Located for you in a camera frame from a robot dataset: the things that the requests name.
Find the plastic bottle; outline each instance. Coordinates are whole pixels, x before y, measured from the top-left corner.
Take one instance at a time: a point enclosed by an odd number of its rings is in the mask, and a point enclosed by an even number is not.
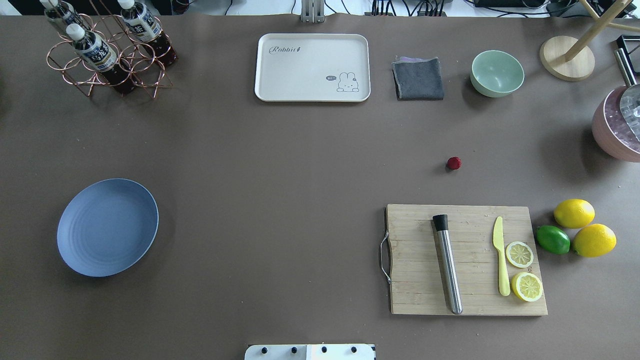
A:
[[[71,4],[58,0],[40,0],[40,3],[45,8],[45,17],[60,35],[66,36],[67,26],[71,24],[78,24],[85,30],[91,30]]]
[[[100,35],[85,31],[78,24],[67,26],[67,34],[76,53],[117,92],[128,94],[135,90],[138,80],[129,72],[129,65],[122,59],[118,61],[116,52]]]
[[[150,45],[157,59],[166,67],[177,60],[178,55],[173,50],[169,38],[166,36],[160,24],[144,4],[135,0],[118,0],[122,11],[122,19],[127,27],[144,44]],[[146,46],[142,46],[149,56],[154,53]]]

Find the wooden cutting board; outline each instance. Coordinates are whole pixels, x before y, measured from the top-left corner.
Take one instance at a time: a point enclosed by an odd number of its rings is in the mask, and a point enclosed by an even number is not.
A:
[[[509,281],[518,272],[541,280],[529,208],[513,206],[400,205],[387,206],[391,253],[391,313],[453,315],[448,307],[434,215],[447,214],[456,273],[462,297],[462,315],[547,315],[543,295],[524,302],[498,291],[498,254],[492,243],[493,224],[504,219],[504,245],[522,241],[534,252],[529,268],[507,261]]]

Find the white bottle cap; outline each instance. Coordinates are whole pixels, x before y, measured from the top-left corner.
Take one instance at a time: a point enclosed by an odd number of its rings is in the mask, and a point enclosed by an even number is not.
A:
[[[40,0],[40,4],[42,4],[42,6],[44,6],[47,9],[53,9],[58,5],[58,0]]]
[[[120,3],[120,6],[124,10],[126,10],[126,9],[131,9],[133,7],[135,0],[118,0],[118,3]]]
[[[67,26],[67,34],[73,40],[78,41],[84,37],[84,29],[78,24],[71,24]]]

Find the red ball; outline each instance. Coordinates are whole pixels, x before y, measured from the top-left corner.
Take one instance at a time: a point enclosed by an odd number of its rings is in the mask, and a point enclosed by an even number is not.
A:
[[[451,170],[457,170],[462,166],[462,160],[459,157],[454,156],[447,161],[447,167]]]

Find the gray cloth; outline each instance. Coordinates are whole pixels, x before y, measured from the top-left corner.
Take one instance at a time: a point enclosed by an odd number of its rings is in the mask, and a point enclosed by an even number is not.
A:
[[[440,60],[412,59],[400,57],[392,63],[396,92],[402,100],[442,100],[444,87],[440,74]]]

